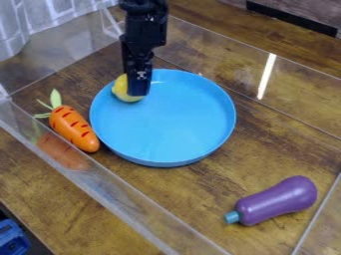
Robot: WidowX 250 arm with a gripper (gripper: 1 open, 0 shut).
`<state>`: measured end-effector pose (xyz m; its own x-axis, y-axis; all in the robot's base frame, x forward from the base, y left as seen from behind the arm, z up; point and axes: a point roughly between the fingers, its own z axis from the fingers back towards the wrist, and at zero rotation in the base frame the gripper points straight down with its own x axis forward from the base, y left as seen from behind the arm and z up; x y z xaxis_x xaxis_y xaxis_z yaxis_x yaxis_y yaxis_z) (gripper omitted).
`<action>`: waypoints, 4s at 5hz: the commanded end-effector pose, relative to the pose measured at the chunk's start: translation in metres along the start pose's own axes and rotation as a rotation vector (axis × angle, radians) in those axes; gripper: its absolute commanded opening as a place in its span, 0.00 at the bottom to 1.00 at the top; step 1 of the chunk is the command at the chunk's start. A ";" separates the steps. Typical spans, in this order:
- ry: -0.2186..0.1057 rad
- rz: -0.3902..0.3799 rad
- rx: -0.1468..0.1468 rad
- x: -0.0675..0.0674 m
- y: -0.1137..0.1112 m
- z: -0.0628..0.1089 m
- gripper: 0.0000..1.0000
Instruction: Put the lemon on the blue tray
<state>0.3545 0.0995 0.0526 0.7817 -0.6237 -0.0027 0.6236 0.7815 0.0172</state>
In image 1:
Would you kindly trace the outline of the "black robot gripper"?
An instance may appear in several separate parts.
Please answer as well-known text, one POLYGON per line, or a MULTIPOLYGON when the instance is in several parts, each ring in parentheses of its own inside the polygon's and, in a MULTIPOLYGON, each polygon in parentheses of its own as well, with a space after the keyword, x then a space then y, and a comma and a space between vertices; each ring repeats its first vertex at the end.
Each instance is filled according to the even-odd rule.
POLYGON ((125 12, 125 32, 120 36, 122 59, 126 63, 128 95, 143 97, 149 92, 152 50, 167 43, 167 0, 118 0, 125 12))

